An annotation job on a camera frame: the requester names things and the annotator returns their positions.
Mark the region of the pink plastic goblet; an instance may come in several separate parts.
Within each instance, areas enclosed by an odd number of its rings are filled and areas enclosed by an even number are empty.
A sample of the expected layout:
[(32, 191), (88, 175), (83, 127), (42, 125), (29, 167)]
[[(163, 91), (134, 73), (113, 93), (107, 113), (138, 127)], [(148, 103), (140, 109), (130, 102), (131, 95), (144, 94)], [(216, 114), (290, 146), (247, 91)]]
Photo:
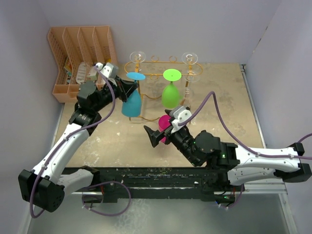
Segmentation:
[(162, 117), (160, 117), (160, 119), (158, 120), (158, 128), (160, 132), (170, 126), (170, 119), (171, 117), (169, 115), (163, 115)]

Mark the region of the blue plastic goblet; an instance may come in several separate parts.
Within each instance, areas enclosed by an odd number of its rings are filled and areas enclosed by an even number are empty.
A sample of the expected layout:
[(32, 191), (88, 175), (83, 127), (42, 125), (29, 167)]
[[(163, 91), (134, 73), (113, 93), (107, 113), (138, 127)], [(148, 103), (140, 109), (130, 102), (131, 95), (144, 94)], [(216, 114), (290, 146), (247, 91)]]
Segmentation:
[[(145, 75), (138, 72), (129, 72), (127, 74), (127, 77), (134, 80), (135, 84), (137, 85), (139, 85), (140, 80), (144, 80), (146, 78)], [(141, 113), (141, 105), (141, 97), (138, 88), (136, 88), (128, 97), (127, 102), (124, 102), (122, 104), (121, 112), (124, 116), (127, 116), (128, 118), (137, 117)]]

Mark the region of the green plastic goblet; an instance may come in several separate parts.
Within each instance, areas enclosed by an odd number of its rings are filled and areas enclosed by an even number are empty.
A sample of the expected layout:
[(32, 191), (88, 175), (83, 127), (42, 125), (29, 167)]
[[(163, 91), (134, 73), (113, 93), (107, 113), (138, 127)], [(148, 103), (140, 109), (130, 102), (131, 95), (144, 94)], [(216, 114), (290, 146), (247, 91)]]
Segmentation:
[(182, 74), (177, 69), (167, 69), (163, 72), (163, 77), (169, 81), (169, 84), (162, 92), (161, 102), (165, 108), (175, 108), (178, 106), (181, 96), (174, 82), (180, 80)]

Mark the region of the short clear wine glass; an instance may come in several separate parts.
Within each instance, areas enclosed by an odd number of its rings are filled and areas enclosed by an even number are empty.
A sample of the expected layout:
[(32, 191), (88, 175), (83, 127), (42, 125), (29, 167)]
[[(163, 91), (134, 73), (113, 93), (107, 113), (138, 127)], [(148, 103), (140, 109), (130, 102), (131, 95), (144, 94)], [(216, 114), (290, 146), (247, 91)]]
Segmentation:
[(181, 90), (181, 101), (180, 104), (191, 108), (192, 103), (194, 102), (195, 92), (193, 90), (194, 83), (200, 80), (200, 75), (194, 71), (189, 71), (187, 75), (183, 76), (186, 83)]

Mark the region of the tall clear flute glass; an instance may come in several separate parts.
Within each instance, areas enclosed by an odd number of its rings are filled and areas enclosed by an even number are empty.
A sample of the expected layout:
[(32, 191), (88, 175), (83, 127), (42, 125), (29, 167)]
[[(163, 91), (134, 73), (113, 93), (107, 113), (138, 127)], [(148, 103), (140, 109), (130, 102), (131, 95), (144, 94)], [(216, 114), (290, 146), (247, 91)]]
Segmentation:
[(187, 65), (187, 74), (194, 73), (195, 64), (198, 61), (198, 56), (194, 52), (185, 52), (182, 55), (182, 62)]

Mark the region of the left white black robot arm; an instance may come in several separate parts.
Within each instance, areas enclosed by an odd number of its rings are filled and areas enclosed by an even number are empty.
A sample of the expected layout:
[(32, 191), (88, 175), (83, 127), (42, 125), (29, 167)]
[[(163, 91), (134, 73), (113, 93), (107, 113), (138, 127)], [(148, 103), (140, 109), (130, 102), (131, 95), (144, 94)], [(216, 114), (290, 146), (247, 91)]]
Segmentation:
[(117, 98), (126, 102), (138, 88), (135, 81), (119, 77), (112, 81), (105, 78), (104, 81), (102, 89), (92, 81), (80, 85), (75, 111), (62, 137), (32, 170), (23, 170), (19, 174), (22, 199), (29, 202), (32, 218), (39, 217), (34, 213), (35, 206), (42, 211), (54, 212), (71, 193), (83, 188), (95, 191), (100, 187), (100, 172), (89, 166), (70, 175), (61, 174), (81, 144), (107, 119), (101, 117), (99, 111), (109, 104), (115, 105)]

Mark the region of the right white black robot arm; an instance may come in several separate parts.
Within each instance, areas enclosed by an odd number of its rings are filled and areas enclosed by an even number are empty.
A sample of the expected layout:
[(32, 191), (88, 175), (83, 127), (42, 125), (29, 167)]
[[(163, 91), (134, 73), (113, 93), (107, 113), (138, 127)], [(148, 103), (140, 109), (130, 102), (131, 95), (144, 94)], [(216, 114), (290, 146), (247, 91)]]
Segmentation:
[(169, 126), (164, 130), (152, 130), (144, 126), (152, 147), (164, 138), (166, 144), (173, 144), (195, 167), (203, 164), (210, 171), (226, 172), (217, 178), (217, 186), (223, 191), (246, 182), (280, 178), (286, 183), (300, 183), (312, 176), (310, 165), (302, 163), (301, 144), (295, 143), (283, 149), (245, 149), (234, 143), (222, 142), (219, 137), (201, 131), (193, 137), (182, 122), (192, 117), (189, 108), (179, 106), (166, 111)]

